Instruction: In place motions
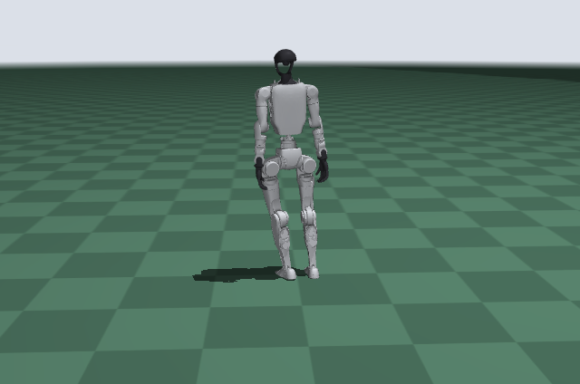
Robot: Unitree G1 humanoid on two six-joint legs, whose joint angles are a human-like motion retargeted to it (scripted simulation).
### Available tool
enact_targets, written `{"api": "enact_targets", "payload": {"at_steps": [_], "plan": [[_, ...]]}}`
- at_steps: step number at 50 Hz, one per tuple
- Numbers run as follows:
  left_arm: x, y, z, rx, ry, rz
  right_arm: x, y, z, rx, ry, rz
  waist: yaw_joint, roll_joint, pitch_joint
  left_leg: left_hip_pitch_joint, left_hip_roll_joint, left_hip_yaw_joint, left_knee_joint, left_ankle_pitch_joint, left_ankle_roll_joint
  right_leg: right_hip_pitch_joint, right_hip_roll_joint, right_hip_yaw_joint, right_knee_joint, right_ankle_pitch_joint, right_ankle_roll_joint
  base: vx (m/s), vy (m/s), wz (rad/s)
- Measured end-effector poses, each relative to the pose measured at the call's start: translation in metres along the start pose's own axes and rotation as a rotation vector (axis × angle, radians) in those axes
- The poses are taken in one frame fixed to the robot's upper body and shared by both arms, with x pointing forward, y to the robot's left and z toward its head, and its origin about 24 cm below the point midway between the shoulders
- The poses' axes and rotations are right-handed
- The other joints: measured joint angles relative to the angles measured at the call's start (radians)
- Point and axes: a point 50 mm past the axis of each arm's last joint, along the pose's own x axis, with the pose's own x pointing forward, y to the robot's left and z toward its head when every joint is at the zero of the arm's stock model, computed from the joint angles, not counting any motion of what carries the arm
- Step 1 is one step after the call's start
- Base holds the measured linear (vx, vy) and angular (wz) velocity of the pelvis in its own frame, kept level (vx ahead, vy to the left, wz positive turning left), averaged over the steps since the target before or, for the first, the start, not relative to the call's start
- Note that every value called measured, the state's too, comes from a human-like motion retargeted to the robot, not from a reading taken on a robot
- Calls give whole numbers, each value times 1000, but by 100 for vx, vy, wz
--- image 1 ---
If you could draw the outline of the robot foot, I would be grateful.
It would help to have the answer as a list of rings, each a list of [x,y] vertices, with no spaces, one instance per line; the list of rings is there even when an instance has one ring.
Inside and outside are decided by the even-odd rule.
[[[287,266],[286,271],[283,270],[283,267],[282,267],[280,270],[275,271],[275,273],[281,277],[284,277],[285,279],[288,279],[288,280],[296,279],[295,270],[293,268],[289,268],[288,266]]]
[[[314,265],[312,265],[312,268],[311,269],[309,269],[309,265],[308,265],[308,267],[306,267],[304,269],[304,271],[305,271],[306,274],[308,274],[309,278],[312,278],[312,279],[319,278],[318,269],[317,269],[317,267],[314,267]]]

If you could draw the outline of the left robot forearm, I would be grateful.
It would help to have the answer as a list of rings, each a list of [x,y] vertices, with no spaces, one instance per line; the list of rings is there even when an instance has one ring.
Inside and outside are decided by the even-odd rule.
[[[254,132],[255,132],[255,140],[256,140],[256,145],[255,145],[255,163],[256,163],[256,158],[260,157],[263,160],[263,163],[265,161],[264,155],[266,153],[266,136],[265,134],[261,134],[261,129],[260,129],[260,124],[258,121],[255,122],[254,124]]]

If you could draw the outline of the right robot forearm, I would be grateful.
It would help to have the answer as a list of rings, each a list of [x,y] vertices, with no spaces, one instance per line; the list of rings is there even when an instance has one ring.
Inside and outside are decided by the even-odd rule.
[[[321,151],[322,149],[326,150],[326,155],[327,155],[327,149],[325,148],[325,142],[324,142],[324,129],[323,129],[323,123],[322,123],[322,119],[320,118],[320,123],[321,123],[321,127],[320,128],[315,128],[314,130],[312,130],[313,135],[314,135],[314,146],[316,148],[316,156],[321,158]]]

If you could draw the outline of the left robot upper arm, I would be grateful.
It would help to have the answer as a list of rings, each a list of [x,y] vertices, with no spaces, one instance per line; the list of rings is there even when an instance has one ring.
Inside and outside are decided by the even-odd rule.
[[[268,103],[267,99],[271,96],[272,86],[262,87],[256,90],[256,115],[260,124],[261,133],[266,133],[269,130],[267,122]]]

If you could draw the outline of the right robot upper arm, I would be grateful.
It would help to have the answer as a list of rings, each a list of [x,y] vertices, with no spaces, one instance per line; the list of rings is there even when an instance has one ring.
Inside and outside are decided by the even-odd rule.
[[[311,128],[321,127],[320,118],[319,118],[319,100],[318,100],[318,90],[315,86],[310,84],[305,84],[306,88],[306,97],[307,97],[307,105],[308,110],[310,112],[310,118],[308,118],[309,126]]]

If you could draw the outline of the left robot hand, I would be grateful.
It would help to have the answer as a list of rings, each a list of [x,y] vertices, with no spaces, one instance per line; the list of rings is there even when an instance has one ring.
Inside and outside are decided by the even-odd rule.
[[[262,160],[262,158],[260,158],[260,157],[256,158],[256,164],[254,165],[254,167],[256,167],[256,178],[257,178],[257,180],[258,180],[258,185],[259,185],[259,186],[260,186],[262,189],[264,189],[264,190],[267,190],[267,187],[265,187],[265,186],[262,184],[262,181],[264,181],[264,179],[263,179],[263,177],[262,177],[262,170],[261,170],[261,168],[262,168],[263,166],[264,166],[264,164],[263,164],[263,160]]]

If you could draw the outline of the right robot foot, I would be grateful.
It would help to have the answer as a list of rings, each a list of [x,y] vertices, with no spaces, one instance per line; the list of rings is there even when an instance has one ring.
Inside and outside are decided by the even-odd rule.
[[[306,274],[308,274],[309,278],[312,278],[312,279],[319,278],[318,269],[317,269],[317,267],[314,267],[314,265],[312,265],[312,268],[311,269],[309,269],[309,265],[308,265],[308,267],[306,267],[304,269],[304,271],[305,271]]]

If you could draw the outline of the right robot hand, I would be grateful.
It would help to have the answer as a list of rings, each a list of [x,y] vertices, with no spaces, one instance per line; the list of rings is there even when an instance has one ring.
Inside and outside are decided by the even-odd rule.
[[[324,182],[326,179],[328,179],[328,176],[329,176],[329,174],[328,174],[328,164],[327,164],[327,161],[326,161],[327,155],[326,155],[326,150],[325,149],[322,149],[321,156],[322,156],[321,158],[317,157],[317,159],[320,160],[320,162],[319,162],[319,166],[320,167],[317,170],[317,172],[315,173],[316,176],[317,176],[319,174],[319,172],[321,171],[320,178],[318,180],[316,180],[316,182],[319,181],[318,183]]]

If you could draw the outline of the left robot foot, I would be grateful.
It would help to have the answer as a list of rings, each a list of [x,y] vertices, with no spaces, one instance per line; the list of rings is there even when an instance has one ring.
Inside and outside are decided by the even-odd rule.
[[[283,267],[282,267],[280,270],[275,271],[275,273],[281,277],[284,277],[285,279],[288,279],[288,280],[296,279],[295,270],[293,268],[289,268],[288,266],[287,266],[286,271],[283,270]]]

